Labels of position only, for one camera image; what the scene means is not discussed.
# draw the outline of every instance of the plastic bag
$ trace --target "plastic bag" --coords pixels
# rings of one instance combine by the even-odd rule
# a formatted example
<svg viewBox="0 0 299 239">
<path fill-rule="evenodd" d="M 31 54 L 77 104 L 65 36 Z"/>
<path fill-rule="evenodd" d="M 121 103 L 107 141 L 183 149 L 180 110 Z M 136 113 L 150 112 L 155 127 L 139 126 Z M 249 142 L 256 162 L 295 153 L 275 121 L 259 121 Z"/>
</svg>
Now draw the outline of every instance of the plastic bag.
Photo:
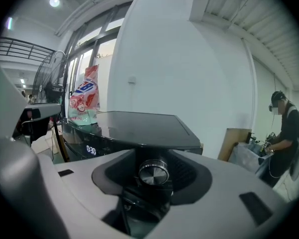
<svg viewBox="0 0 299 239">
<path fill-rule="evenodd" d="M 97 123 L 97 112 L 100 109 L 98 69 L 98 65 L 85 69 L 84 82 L 69 100 L 68 117 L 77 125 Z"/>
</svg>

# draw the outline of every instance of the man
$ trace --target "man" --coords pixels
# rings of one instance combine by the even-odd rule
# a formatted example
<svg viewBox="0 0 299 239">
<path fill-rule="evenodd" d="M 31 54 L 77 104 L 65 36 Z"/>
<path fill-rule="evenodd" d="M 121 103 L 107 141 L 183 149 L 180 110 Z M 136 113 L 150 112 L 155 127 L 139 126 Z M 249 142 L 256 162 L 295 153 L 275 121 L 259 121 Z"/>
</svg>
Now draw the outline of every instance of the man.
<svg viewBox="0 0 299 239">
<path fill-rule="evenodd" d="M 299 137 L 299 112 L 289 102 L 281 91 L 272 94 L 269 110 L 276 115 L 282 115 L 282 126 L 280 134 L 274 139 L 271 146 L 265 149 L 266 153 L 274 151 L 270 158 L 269 167 L 261 179 L 269 186 L 279 181 L 280 177 L 290 168 L 291 162 L 298 148 Z"/>
</svg>

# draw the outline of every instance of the electric fan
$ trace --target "electric fan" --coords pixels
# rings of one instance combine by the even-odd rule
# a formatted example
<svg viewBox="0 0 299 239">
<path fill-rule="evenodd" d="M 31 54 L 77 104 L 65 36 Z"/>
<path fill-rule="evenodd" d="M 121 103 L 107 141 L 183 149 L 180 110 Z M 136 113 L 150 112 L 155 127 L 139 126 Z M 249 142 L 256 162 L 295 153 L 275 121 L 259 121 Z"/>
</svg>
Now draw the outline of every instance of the electric fan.
<svg viewBox="0 0 299 239">
<path fill-rule="evenodd" d="M 62 51 L 48 55 L 41 63 L 33 82 L 32 95 L 35 103 L 58 103 L 64 93 L 63 78 L 68 61 Z"/>
</svg>

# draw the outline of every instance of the black t-shirt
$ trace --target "black t-shirt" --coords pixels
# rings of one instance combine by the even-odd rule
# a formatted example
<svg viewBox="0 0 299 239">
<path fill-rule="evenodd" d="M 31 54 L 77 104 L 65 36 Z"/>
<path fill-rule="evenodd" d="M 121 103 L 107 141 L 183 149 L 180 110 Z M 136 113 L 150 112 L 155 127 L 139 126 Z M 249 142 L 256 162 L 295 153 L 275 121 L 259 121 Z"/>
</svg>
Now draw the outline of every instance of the black t-shirt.
<svg viewBox="0 0 299 239">
<path fill-rule="evenodd" d="M 297 148 L 299 137 L 299 111 L 293 110 L 288 115 L 289 108 L 293 106 L 290 102 L 287 103 L 286 112 L 282 116 L 282 125 L 279 142 L 283 140 L 293 141 L 289 148 L 276 150 L 271 158 L 270 169 L 273 176 L 281 176 L 291 164 Z"/>
</svg>

